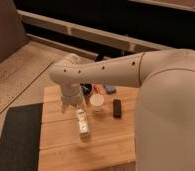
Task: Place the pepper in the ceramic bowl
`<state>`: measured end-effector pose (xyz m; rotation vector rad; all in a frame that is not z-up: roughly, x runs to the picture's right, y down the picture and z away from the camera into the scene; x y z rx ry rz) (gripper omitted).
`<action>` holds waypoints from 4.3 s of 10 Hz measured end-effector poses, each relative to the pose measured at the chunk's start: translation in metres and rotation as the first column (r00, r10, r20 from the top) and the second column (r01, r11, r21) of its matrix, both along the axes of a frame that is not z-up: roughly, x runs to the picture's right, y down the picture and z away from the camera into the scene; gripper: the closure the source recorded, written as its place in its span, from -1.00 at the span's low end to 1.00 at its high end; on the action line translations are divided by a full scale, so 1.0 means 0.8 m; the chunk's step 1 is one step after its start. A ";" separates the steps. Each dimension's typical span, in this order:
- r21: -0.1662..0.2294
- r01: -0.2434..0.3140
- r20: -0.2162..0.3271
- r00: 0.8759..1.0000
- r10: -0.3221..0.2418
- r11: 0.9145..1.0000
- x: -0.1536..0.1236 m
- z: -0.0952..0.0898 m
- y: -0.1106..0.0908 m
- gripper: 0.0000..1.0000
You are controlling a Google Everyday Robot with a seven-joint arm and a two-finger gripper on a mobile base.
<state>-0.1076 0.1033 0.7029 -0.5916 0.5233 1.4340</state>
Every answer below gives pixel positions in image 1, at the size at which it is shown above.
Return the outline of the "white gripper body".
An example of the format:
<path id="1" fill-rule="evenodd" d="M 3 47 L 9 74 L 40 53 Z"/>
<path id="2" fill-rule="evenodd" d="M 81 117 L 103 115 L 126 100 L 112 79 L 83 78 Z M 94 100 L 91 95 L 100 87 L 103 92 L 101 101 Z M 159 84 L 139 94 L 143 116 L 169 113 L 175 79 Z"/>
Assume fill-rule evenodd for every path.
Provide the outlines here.
<path id="1" fill-rule="evenodd" d="M 83 103 L 84 96 L 79 84 L 61 85 L 60 89 L 63 113 L 69 106 L 79 107 Z"/>

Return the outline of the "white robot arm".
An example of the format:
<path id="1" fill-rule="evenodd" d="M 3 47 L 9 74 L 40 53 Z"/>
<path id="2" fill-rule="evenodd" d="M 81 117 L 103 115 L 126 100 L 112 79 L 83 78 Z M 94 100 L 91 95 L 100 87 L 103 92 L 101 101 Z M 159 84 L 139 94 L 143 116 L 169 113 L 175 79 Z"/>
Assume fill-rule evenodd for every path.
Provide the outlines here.
<path id="1" fill-rule="evenodd" d="M 137 171 L 195 171 L 195 51 L 168 49 L 82 64 L 69 54 L 50 78 L 65 105 L 82 101 L 80 85 L 135 87 Z"/>

